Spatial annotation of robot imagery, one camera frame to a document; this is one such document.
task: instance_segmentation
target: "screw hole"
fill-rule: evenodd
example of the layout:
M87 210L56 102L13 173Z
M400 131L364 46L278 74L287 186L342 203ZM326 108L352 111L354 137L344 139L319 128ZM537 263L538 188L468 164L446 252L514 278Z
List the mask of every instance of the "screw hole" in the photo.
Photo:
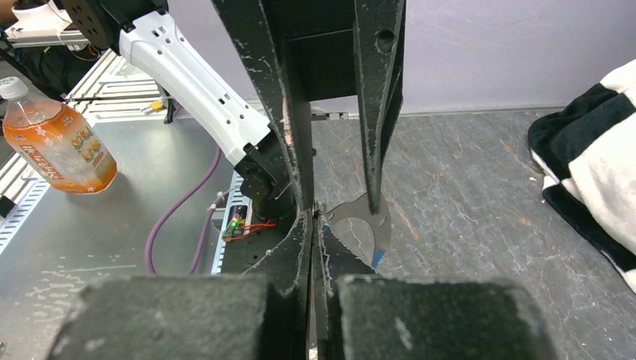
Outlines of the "screw hole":
M391 52L394 42L395 35L393 34L393 31L382 30L376 39L376 47L380 52L388 54Z

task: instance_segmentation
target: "gray marble floor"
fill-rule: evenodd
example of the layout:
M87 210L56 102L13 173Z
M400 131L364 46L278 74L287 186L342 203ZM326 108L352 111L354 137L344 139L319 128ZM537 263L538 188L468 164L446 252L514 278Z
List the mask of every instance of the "gray marble floor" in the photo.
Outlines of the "gray marble floor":
M526 133L546 112L402 119L384 166L393 242L387 276L504 276L538 302L561 359L636 358L636 295L611 264L542 202ZM356 120L313 125L316 198L328 208L364 191ZM363 259L361 221L335 230Z

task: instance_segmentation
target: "blue tape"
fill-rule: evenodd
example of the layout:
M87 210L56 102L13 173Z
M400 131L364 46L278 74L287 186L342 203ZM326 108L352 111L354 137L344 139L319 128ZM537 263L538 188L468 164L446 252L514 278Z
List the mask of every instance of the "blue tape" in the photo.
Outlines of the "blue tape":
M373 252L373 261L371 262L371 266L376 268L378 264L380 264L380 260L384 257L384 250L377 249Z

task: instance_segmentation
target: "metal bracket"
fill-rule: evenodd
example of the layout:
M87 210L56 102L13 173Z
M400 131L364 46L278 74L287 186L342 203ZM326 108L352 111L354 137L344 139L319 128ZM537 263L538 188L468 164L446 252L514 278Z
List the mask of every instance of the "metal bracket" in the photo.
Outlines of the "metal bracket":
M368 206L380 210L382 165L402 107L405 0L355 0L353 51Z
M373 232L373 259L371 266L378 266L384 253L391 244L391 212L389 204L384 195L380 193L379 212L373 214L369 209L369 195L362 194L358 199L351 202L343 202L327 213L327 219L332 224L337 224L341 220L355 218L360 219L371 227Z

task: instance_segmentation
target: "bottle cap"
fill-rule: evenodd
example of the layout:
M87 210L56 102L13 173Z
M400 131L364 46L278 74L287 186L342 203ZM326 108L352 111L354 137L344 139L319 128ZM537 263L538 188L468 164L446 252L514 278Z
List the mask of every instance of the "bottle cap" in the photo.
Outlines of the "bottle cap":
M24 82L15 76L5 77L0 80L0 96L5 100L21 98L29 93L29 88Z

